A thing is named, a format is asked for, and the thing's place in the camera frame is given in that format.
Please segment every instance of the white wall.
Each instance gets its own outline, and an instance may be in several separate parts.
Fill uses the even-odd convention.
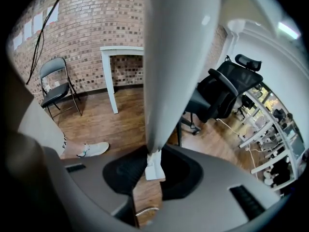
[[[237,54],[261,60],[263,82],[293,114],[294,121],[309,147],[309,78],[306,73],[275,47],[253,36],[241,34],[231,59]]]

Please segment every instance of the office chair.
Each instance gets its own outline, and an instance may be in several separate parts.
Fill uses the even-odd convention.
[[[46,76],[48,76],[49,74],[51,73],[54,73],[56,71],[59,71],[59,70],[62,70],[62,69],[65,69],[65,72],[66,72],[66,75],[67,75],[67,82],[65,82],[64,84],[61,84],[59,86],[57,86],[56,88],[53,88],[51,89],[50,91],[46,92],[45,89],[43,88],[43,85],[42,85],[42,79]],[[59,114],[73,108],[74,106],[72,107],[69,107],[68,109],[56,114],[55,116],[52,116],[50,110],[49,110],[49,106],[51,104],[54,104],[55,107],[60,110],[60,108],[56,105],[56,102],[60,101],[63,97],[65,97],[67,95],[67,93],[71,92],[71,95],[72,95],[72,99],[74,101],[74,104],[75,104],[75,107],[77,108],[77,111],[79,113],[80,116],[82,116],[76,102],[75,102],[75,99],[74,99],[74,96],[73,96],[73,92],[72,92],[72,89],[75,93],[75,96],[77,97],[77,99],[79,101],[81,101],[81,99],[78,97],[72,83],[71,83],[71,80],[68,76],[68,70],[67,70],[67,65],[66,65],[66,62],[63,58],[54,58],[48,62],[46,62],[45,64],[43,64],[43,66],[41,67],[41,70],[40,70],[40,79],[41,79],[41,87],[42,87],[42,93],[43,93],[43,96],[44,96],[44,99],[41,103],[41,107],[43,109],[45,109],[45,107],[47,107],[48,109],[48,112],[50,114],[50,117],[52,119],[54,119],[54,117],[58,116]]]
[[[260,98],[263,95],[263,93],[257,92],[254,95],[255,95],[256,98]],[[245,119],[245,114],[243,113],[242,108],[247,107],[250,110],[251,108],[253,108],[253,106],[254,106],[254,102],[248,96],[242,95],[242,97],[241,97],[241,107],[238,108],[238,110],[234,114],[237,114],[238,112],[240,112],[241,115],[243,116],[243,119],[242,119],[242,121],[243,121]]]
[[[285,117],[286,114],[283,109],[275,109],[273,112],[273,116],[278,119],[278,123],[280,123]]]
[[[192,134],[196,135],[200,132],[200,128],[194,125],[193,114],[196,114],[203,123],[210,118],[227,118],[237,96],[263,81],[263,77],[256,73],[261,69],[261,61],[250,59],[242,54],[238,54],[235,61],[238,64],[227,57],[218,70],[210,69],[210,75],[198,84],[185,109],[185,112],[191,114],[191,121],[181,117],[177,125],[179,145],[180,123],[190,126],[194,129]]]

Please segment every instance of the brick wall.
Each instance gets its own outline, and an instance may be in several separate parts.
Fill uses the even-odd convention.
[[[16,50],[13,49],[13,38],[20,32],[24,33],[24,24],[34,15],[43,11],[44,20],[47,8],[54,2],[34,0],[21,15],[8,40],[9,56],[25,81],[29,76],[38,33],[23,40]],[[142,25],[143,0],[60,0],[58,21],[44,29],[43,52],[27,88],[39,102],[42,101],[39,70],[42,64],[54,57],[66,60],[69,76],[78,93],[105,88],[99,48],[109,45],[143,46]],[[206,69],[216,64],[225,38],[225,30],[218,27]],[[112,69],[115,85],[142,83],[140,57],[116,56],[111,60],[115,66]],[[57,72],[46,80],[51,88],[55,81],[65,82],[64,73]]]

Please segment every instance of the ceiling light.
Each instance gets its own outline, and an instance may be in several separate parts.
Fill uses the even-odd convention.
[[[299,37],[298,33],[296,33],[294,30],[292,30],[291,28],[289,28],[287,25],[283,24],[282,22],[279,22],[278,28],[282,30],[283,32],[287,33],[288,35],[290,35],[295,40]]]

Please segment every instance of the white sneaker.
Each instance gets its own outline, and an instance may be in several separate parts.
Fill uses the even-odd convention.
[[[270,179],[271,178],[271,174],[268,171],[264,171],[263,175],[264,175],[265,179]]]
[[[110,145],[107,142],[98,143],[95,145],[85,145],[85,150],[77,155],[78,157],[93,157],[103,154]]]
[[[268,186],[271,186],[274,183],[273,179],[264,179],[264,183]]]

